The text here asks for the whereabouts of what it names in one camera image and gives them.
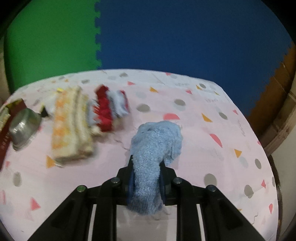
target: silver screw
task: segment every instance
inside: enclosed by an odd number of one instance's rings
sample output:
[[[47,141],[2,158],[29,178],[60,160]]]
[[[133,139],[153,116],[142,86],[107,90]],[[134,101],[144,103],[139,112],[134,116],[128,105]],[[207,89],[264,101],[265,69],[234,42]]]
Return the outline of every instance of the silver screw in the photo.
[[[175,177],[173,181],[174,181],[174,183],[176,183],[176,184],[180,184],[180,183],[182,182],[182,178],[180,178],[180,177]]]
[[[78,192],[83,192],[85,189],[86,189],[86,187],[84,185],[80,185],[77,187]]]
[[[217,190],[217,188],[216,188],[214,185],[209,185],[209,186],[207,186],[207,189],[208,189],[209,191],[211,191],[211,192],[214,192],[214,191]]]
[[[111,182],[114,183],[114,184],[116,184],[116,183],[119,183],[120,182],[120,179],[118,177],[113,177],[111,179]]]

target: silver metal cup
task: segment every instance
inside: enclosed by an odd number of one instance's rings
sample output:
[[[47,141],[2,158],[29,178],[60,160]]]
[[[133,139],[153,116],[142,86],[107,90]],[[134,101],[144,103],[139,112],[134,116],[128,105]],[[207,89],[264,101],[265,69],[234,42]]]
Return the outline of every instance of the silver metal cup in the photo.
[[[29,108],[16,114],[9,126],[13,149],[20,150],[31,142],[38,131],[41,120],[41,115]]]

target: light blue cloth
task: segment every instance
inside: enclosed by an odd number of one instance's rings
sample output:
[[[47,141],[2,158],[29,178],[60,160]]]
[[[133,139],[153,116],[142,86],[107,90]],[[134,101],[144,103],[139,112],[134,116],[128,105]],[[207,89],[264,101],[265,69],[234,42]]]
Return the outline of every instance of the light blue cloth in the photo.
[[[182,136],[177,124],[169,121],[148,122],[139,126],[131,140],[135,187],[128,208],[152,215],[162,208],[159,189],[159,164],[169,165],[180,155]]]

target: yellow triangle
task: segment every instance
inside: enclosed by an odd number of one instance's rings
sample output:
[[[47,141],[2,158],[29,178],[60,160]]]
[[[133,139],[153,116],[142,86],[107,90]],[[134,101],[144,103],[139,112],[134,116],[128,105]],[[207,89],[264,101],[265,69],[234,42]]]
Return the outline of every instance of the yellow triangle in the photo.
[[[51,168],[55,166],[55,161],[49,156],[46,156],[46,168]]]
[[[237,158],[239,158],[239,156],[242,153],[242,151],[239,151],[237,149],[234,149],[234,151],[235,151],[235,155],[237,156]]]
[[[154,92],[154,93],[158,93],[158,91],[156,89],[152,88],[152,87],[150,87],[150,91]]]
[[[212,122],[208,117],[206,117],[203,113],[202,113],[202,117],[204,119],[205,122]]]

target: pink tablecloth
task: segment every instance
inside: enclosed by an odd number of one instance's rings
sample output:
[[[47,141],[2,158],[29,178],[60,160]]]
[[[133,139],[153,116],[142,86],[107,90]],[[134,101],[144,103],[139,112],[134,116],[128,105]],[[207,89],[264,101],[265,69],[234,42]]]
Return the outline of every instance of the pink tablecloth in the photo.
[[[21,97],[29,108],[39,111],[43,99],[58,87],[80,85],[94,98],[99,84],[123,89],[131,115],[123,130],[96,143],[93,157],[64,168],[52,165],[50,120],[43,121],[24,150],[9,147],[0,172],[0,215],[16,241],[27,240],[78,185],[98,186],[116,176],[127,164],[138,126],[161,120],[182,127],[182,153],[171,165],[177,175],[196,186],[216,185],[266,240],[275,240],[278,203],[267,157],[245,117],[215,83],[164,72],[93,71],[32,83],[8,101]],[[134,215],[125,208],[119,213],[122,241],[176,238],[174,207],[165,210],[160,220]]]

